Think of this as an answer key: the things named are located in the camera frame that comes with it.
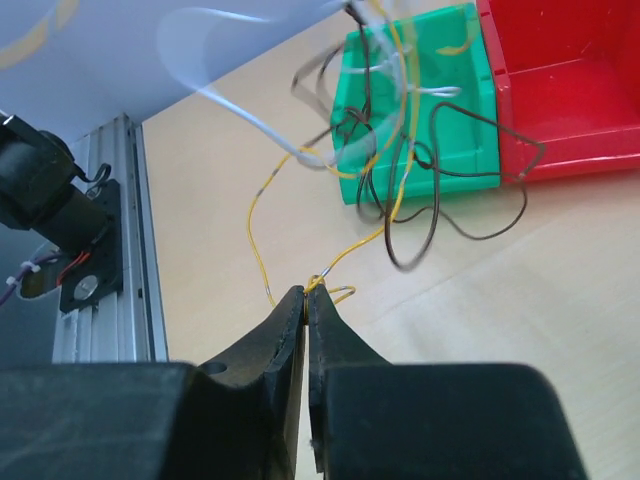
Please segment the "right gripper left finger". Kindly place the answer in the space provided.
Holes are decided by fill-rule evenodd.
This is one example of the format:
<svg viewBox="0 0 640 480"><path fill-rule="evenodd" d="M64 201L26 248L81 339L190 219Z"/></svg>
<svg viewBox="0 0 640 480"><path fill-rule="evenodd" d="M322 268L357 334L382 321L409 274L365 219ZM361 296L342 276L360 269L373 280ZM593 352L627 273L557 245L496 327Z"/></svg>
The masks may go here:
<svg viewBox="0 0 640 480"><path fill-rule="evenodd" d="M1 374L5 479L291 479L304 294L201 365L59 364Z"/></svg>

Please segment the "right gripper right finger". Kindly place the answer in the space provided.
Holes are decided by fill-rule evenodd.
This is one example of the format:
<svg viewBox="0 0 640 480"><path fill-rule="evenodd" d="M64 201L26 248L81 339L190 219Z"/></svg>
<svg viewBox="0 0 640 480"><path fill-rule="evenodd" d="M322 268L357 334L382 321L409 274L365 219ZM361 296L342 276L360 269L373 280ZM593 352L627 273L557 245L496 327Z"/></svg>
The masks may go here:
<svg viewBox="0 0 640 480"><path fill-rule="evenodd" d="M549 380L518 363L394 364L307 297L309 413L326 479L583 479Z"/></svg>

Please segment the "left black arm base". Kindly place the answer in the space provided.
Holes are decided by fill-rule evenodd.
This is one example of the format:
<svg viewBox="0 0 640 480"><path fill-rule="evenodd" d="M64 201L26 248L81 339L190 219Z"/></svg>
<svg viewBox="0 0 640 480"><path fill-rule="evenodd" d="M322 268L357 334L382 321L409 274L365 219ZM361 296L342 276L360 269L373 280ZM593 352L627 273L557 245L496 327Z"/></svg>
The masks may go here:
<svg viewBox="0 0 640 480"><path fill-rule="evenodd" d="M96 238L60 272L56 285L61 288L60 310L70 313L99 301L123 288L123 247L120 184L111 179L112 167L102 163L87 198L106 215L106 225Z"/></svg>

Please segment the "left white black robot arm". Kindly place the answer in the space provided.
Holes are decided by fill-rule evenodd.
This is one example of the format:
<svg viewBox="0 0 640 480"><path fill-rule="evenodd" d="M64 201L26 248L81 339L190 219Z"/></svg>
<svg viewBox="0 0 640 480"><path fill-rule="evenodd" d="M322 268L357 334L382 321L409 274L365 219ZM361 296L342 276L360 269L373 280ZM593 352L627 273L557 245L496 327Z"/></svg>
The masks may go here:
<svg viewBox="0 0 640 480"><path fill-rule="evenodd" d="M34 230L66 253L99 243L112 227L109 214L76 186L88 182L58 136L16 115L1 115L1 223Z"/></svg>

